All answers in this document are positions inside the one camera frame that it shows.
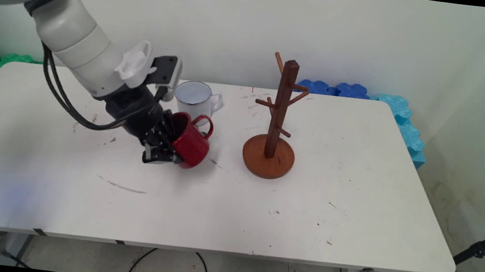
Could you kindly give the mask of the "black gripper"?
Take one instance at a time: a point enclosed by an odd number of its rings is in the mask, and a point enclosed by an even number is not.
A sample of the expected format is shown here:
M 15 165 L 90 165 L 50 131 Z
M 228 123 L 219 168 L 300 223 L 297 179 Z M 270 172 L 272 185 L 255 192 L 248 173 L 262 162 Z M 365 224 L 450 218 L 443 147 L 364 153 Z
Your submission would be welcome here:
M 173 147 L 180 135 L 173 113 L 164 111 L 160 105 L 168 91 L 167 87 L 159 87 L 153 95 L 146 85 L 134 89 L 123 86 L 104 96 L 105 110 L 116 121 L 109 129 L 122 127 L 138 138 L 145 149 L 141 158 L 144 164 L 182 164 L 184 161 Z

